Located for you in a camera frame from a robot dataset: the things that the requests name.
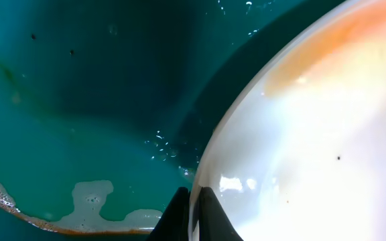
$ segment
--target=teal surface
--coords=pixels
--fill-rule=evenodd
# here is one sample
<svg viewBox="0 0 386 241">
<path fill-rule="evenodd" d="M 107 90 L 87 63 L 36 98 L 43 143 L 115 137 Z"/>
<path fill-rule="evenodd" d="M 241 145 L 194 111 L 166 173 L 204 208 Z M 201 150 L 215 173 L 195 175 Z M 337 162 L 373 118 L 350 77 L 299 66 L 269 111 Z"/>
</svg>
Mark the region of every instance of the teal surface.
<svg viewBox="0 0 386 241">
<path fill-rule="evenodd" d="M 108 220 L 164 211 L 248 81 L 340 2 L 0 0 L 0 182 L 49 221 L 98 179 Z M 65 239 L 2 210 L 0 230 Z"/>
</svg>

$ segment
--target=white foam patch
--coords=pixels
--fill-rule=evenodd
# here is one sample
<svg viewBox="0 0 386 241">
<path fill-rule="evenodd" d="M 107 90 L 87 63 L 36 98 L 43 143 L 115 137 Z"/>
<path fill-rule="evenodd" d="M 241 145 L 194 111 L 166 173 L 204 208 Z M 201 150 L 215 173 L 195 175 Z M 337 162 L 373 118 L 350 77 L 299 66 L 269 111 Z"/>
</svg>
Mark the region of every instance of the white foam patch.
<svg viewBox="0 0 386 241">
<path fill-rule="evenodd" d="M 152 230 L 159 222 L 162 212 L 157 210 L 135 210 L 123 221 L 102 218 L 99 212 L 113 190 L 113 184 L 107 180 L 77 183 L 72 190 L 74 211 L 51 224 L 79 232 L 127 232 Z"/>
</svg>

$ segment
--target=water droplet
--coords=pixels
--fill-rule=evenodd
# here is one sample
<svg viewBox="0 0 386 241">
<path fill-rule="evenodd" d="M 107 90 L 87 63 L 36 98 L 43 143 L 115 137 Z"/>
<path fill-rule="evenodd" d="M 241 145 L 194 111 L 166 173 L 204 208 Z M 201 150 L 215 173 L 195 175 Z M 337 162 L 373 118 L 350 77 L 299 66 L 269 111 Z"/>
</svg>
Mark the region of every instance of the water droplet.
<svg viewBox="0 0 386 241">
<path fill-rule="evenodd" d="M 115 24 L 110 24 L 108 26 L 108 31 L 113 36 L 116 36 L 118 34 L 118 32 L 119 32 L 119 30 L 117 29 L 117 25 L 115 25 Z"/>
</svg>

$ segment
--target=soap foam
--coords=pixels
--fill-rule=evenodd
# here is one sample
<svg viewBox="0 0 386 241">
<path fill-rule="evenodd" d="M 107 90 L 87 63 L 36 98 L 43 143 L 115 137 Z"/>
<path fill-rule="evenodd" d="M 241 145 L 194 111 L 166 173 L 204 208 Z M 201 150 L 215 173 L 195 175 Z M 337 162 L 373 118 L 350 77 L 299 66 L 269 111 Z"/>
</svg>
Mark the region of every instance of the soap foam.
<svg viewBox="0 0 386 241">
<path fill-rule="evenodd" d="M 21 213 L 14 199 L 0 184 L 0 208 L 37 228 L 63 234 L 146 234 L 154 229 L 162 216 L 157 210 L 135 210 L 127 214 L 123 221 L 103 219 L 99 212 L 107 195 L 112 192 L 113 184 L 107 180 L 77 183 L 72 191 L 74 211 L 57 222 L 47 222 Z"/>
</svg>

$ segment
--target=brown foam edge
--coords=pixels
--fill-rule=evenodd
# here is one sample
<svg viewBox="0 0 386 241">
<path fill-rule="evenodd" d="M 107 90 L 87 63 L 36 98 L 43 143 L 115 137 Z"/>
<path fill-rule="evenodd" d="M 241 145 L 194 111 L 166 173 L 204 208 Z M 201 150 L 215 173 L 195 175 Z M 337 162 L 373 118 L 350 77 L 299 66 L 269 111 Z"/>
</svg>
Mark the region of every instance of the brown foam edge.
<svg viewBox="0 0 386 241">
<path fill-rule="evenodd" d="M 59 228 L 47 221 L 40 220 L 38 218 L 29 217 L 20 212 L 19 209 L 15 207 L 14 200 L 9 194 L 5 191 L 4 187 L 0 184 L 0 208 L 8 212 L 9 214 L 13 214 L 14 216 L 20 218 L 23 221 L 26 221 L 33 226 L 40 228 L 49 232 L 57 232 L 61 234 L 67 235 L 75 235 L 75 236 L 96 236 L 96 235 L 120 235 L 120 234 L 149 234 L 151 231 L 143 231 L 143 230 L 130 230 L 130 231 L 122 231 L 122 232 L 79 232 L 76 230 L 67 230 L 63 228 Z"/>
<path fill-rule="evenodd" d="M 342 46 L 374 34 L 376 28 L 385 22 L 386 0 L 378 0 L 326 23 L 270 69 L 264 84 L 265 96 L 272 98 L 285 93 L 312 65 Z"/>
</svg>

